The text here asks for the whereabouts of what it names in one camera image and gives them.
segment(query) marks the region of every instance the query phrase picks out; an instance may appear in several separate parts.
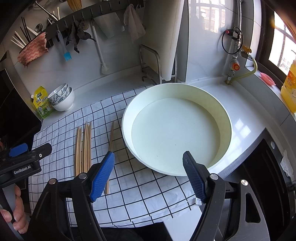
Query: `blue gripper pad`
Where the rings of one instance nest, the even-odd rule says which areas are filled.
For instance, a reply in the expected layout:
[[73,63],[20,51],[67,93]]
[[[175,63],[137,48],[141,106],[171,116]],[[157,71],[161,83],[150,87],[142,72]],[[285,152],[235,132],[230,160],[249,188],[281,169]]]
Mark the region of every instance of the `blue gripper pad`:
[[199,198],[202,201],[202,203],[205,203],[204,201],[207,198],[205,192],[205,180],[198,172],[198,164],[195,162],[194,158],[192,157],[189,151],[186,151],[183,154],[183,167],[188,176],[189,182],[192,186],[195,196]]
[[115,164],[114,153],[108,152],[102,160],[102,162],[103,164],[101,165],[98,173],[96,174],[91,184],[91,193],[89,195],[89,198],[92,202],[94,202],[97,198],[99,198],[102,195],[107,180]]
[[9,156],[10,157],[15,157],[18,156],[28,150],[28,145],[26,143],[20,144],[16,147],[13,147],[9,151]]

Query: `stack of bowls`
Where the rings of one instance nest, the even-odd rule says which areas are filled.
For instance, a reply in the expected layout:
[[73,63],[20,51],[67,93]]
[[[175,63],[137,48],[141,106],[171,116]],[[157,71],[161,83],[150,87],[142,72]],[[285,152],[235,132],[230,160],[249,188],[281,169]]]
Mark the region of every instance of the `stack of bowls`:
[[57,111],[67,111],[74,105],[74,90],[68,84],[62,84],[48,95],[48,100]]

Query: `black wall-mounted rail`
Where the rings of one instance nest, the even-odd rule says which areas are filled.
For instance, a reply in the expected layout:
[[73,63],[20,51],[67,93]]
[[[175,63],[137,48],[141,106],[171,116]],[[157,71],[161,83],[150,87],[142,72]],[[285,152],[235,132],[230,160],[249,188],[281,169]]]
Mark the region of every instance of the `black wall-mounted rail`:
[[125,10],[130,4],[133,4],[134,8],[136,8],[137,5],[144,7],[143,0],[109,0],[85,7],[61,18],[59,21],[49,25],[43,31],[46,32],[47,47],[51,47],[53,45],[53,42],[50,40],[57,35],[58,29],[61,31],[63,37],[65,37],[67,33],[65,30],[71,28],[73,21],[88,20],[111,12]]

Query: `yellow hose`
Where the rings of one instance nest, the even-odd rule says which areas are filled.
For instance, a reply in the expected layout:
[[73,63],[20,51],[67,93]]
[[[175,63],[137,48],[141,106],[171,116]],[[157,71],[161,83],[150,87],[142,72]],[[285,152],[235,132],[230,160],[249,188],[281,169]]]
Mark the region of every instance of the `yellow hose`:
[[238,76],[238,77],[234,77],[234,78],[232,78],[231,81],[230,81],[230,84],[232,84],[232,82],[235,81],[235,80],[239,80],[239,79],[242,79],[242,78],[248,77],[248,76],[254,74],[254,73],[257,71],[257,69],[258,69],[258,65],[257,65],[257,62],[256,62],[255,58],[253,58],[252,61],[253,61],[253,63],[254,63],[254,69],[253,69],[252,71],[250,71],[249,73],[246,73],[246,74],[243,74],[243,75],[241,75],[241,76]]

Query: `cutting board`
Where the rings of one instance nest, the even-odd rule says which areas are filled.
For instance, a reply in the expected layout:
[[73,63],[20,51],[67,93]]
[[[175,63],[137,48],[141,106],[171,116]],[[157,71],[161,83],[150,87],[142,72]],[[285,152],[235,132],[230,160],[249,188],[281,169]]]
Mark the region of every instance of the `cutting board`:
[[[172,75],[183,5],[184,0],[149,0],[145,5],[142,44],[158,52],[161,76],[167,81]],[[142,52],[144,62],[158,73],[156,57],[145,49]]]

